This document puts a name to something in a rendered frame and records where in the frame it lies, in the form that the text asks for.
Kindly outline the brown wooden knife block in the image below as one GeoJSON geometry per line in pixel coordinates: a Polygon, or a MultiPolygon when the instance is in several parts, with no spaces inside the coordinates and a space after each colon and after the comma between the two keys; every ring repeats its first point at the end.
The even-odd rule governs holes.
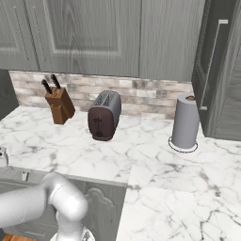
{"type": "Polygon", "coordinates": [[[52,93],[45,93],[45,99],[50,105],[54,124],[64,124],[71,119],[75,113],[72,100],[65,88],[57,90],[51,87],[52,93]]]}

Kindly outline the dark brown toaster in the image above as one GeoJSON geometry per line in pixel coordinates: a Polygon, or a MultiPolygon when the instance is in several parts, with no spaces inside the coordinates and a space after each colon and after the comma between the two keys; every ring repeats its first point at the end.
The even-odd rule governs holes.
{"type": "Polygon", "coordinates": [[[88,128],[95,140],[108,141],[116,131],[121,114],[121,96],[102,91],[88,111],[88,128]]]}

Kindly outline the grey base cupboard door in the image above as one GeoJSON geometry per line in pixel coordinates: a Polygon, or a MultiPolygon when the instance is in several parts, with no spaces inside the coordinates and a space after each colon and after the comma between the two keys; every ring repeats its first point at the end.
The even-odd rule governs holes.
{"type": "Polygon", "coordinates": [[[121,185],[85,186],[88,213],[84,223],[96,241],[116,241],[125,194],[126,187],[121,185]]]}

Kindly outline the grey paper towel roll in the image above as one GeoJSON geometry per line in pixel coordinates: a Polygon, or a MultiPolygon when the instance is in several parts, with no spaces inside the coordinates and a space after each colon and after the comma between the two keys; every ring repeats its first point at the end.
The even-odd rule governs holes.
{"type": "Polygon", "coordinates": [[[177,97],[171,142],[181,149],[191,149],[196,144],[200,116],[193,93],[177,97]]]}

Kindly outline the black handled knife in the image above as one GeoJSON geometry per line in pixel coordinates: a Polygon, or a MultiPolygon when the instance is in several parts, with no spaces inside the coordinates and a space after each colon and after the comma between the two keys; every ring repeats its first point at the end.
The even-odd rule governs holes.
{"type": "Polygon", "coordinates": [[[42,79],[42,80],[41,80],[41,84],[44,86],[45,90],[46,90],[50,95],[52,95],[53,92],[52,92],[51,88],[49,87],[49,85],[48,85],[48,83],[46,82],[45,79],[42,79]]]}
{"type": "Polygon", "coordinates": [[[56,88],[57,88],[58,90],[60,90],[60,89],[61,89],[61,86],[60,86],[60,84],[58,83],[58,80],[57,80],[57,78],[56,78],[56,76],[55,76],[54,74],[51,74],[51,79],[52,79],[53,83],[55,84],[56,88]]]}

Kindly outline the wide grey wall cupboard door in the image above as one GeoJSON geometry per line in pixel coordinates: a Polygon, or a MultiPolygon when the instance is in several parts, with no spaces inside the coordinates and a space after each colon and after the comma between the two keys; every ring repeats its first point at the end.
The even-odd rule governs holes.
{"type": "Polygon", "coordinates": [[[24,1],[42,72],[138,76],[141,0],[24,1]]]}

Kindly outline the plain grey wall cupboard door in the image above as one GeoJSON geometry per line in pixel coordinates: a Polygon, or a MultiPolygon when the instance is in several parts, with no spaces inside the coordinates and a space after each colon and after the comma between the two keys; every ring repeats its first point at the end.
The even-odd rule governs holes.
{"type": "Polygon", "coordinates": [[[205,0],[142,0],[140,78],[191,79],[205,0]]]}

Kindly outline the grey drawer front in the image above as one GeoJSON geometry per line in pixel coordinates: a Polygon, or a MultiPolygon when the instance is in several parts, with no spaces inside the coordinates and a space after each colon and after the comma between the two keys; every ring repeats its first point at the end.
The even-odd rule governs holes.
{"type": "MultiPolygon", "coordinates": [[[[0,175],[0,187],[6,190],[26,188],[39,184],[44,175],[38,173],[29,173],[26,181],[22,180],[22,173],[11,172],[10,174],[0,175]]],[[[107,192],[110,189],[126,191],[127,185],[119,183],[99,182],[98,180],[77,180],[69,178],[69,181],[78,187],[83,193],[86,193],[91,187],[97,187],[107,192]]]]}

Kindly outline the tall dark grey cupboard door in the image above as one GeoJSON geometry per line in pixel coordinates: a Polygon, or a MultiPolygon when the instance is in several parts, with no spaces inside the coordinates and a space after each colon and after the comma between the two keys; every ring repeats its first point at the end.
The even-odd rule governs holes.
{"type": "Polygon", "coordinates": [[[241,0],[205,0],[191,82],[203,134],[241,141],[241,0]]]}

